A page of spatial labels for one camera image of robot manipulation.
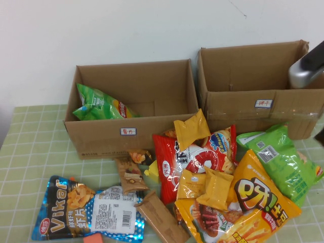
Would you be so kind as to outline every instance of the white wall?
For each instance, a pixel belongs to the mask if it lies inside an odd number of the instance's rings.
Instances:
[[[324,39],[323,0],[0,0],[0,144],[15,106],[67,103],[75,65]]]

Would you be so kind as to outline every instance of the barcode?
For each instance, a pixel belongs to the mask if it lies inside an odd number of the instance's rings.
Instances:
[[[130,227],[131,226],[131,211],[123,211],[123,227]]]
[[[277,151],[275,151],[271,145],[269,145],[268,147],[266,147],[266,148],[262,149],[260,152],[258,152],[258,156],[265,163],[268,163],[270,160],[272,160],[277,155],[278,155]]]
[[[109,199],[119,200],[120,199],[120,194],[111,192],[110,195],[109,195]]]
[[[265,146],[265,144],[264,144],[264,142],[260,141],[260,142],[257,143],[257,146],[259,148],[263,148]]]

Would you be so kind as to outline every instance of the nutrition label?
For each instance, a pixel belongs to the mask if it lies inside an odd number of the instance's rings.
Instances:
[[[120,186],[95,196],[91,231],[132,234],[135,231],[136,193],[123,195]]]

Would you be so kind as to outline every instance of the white label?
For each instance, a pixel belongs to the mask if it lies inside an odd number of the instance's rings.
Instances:
[[[272,100],[257,100],[255,102],[255,108],[271,108]]]
[[[170,175],[170,165],[166,160],[164,160],[162,163],[162,170],[165,177],[168,177]]]
[[[241,142],[242,145],[244,145],[244,144],[250,142],[251,140],[253,140],[253,139],[255,139],[255,138],[257,138],[257,137],[259,137],[259,136],[261,136],[263,134],[265,134],[265,133],[264,132],[263,133],[259,133],[257,135],[254,135],[254,136],[251,136],[251,137],[247,137],[247,138],[239,138],[239,141]]]
[[[263,162],[268,163],[270,160],[278,156],[279,153],[274,150],[274,148],[269,145],[268,147],[262,149],[258,152],[258,156],[262,159]]]
[[[110,187],[96,194],[91,231],[134,234],[136,221],[136,193],[123,195],[121,186]]]
[[[121,135],[136,135],[136,128],[121,128],[120,134]]]

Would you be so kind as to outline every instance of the label on box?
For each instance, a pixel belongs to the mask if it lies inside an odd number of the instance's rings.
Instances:
[[[271,108],[273,100],[257,100],[255,108]]]
[[[136,128],[121,128],[120,134],[121,135],[136,135],[137,131],[136,131]]]

